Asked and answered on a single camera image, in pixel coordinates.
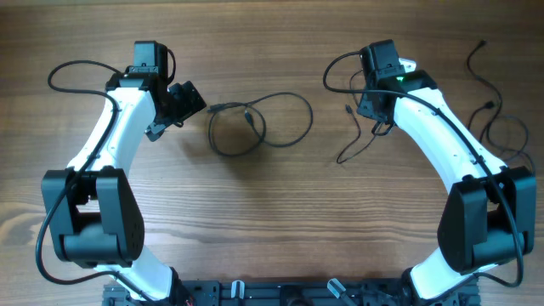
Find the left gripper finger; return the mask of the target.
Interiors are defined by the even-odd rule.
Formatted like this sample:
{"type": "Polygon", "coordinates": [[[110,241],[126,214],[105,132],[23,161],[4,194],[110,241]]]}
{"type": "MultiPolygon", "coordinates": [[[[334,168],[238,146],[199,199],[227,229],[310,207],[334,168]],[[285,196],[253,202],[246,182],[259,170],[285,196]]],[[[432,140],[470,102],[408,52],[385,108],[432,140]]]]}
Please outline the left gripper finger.
{"type": "Polygon", "coordinates": [[[173,97],[171,118],[173,122],[183,123],[197,112],[207,107],[206,102],[191,81],[176,83],[169,88],[173,97]]]}
{"type": "Polygon", "coordinates": [[[152,122],[146,129],[145,129],[145,136],[148,138],[149,141],[155,142],[157,141],[166,131],[166,129],[170,126],[174,125],[177,127],[179,124],[177,122],[174,123],[166,123],[166,124],[156,124],[155,122],[152,122]]]}

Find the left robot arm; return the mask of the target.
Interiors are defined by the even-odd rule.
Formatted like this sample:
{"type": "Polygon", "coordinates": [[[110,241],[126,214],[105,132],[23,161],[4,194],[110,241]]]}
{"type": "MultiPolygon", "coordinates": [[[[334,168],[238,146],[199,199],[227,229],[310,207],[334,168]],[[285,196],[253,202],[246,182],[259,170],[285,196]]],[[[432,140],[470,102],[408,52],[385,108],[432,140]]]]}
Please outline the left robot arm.
{"type": "Polygon", "coordinates": [[[143,138],[158,140],[206,103],[191,82],[174,82],[173,51],[134,44],[133,64],[114,69],[98,95],[105,107],[88,141],[63,170],[42,179],[46,217],[35,260],[44,279],[75,285],[108,275],[143,304],[193,305],[175,269],[145,247],[145,225],[128,182],[143,138]]]}

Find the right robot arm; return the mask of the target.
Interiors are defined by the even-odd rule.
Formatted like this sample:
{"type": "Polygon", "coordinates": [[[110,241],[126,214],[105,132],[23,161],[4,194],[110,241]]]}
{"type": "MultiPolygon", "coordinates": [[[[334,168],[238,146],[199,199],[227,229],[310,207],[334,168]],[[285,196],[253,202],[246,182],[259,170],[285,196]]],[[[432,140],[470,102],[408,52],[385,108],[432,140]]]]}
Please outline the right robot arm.
{"type": "Polygon", "coordinates": [[[409,271],[415,300],[431,303],[489,269],[516,261],[535,245],[536,178],[491,154],[446,104],[430,75],[398,56],[391,40],[359,52],[364,117],[396,126],[419,146],[448,193],[437,231],[438,248],[409,271]]]}

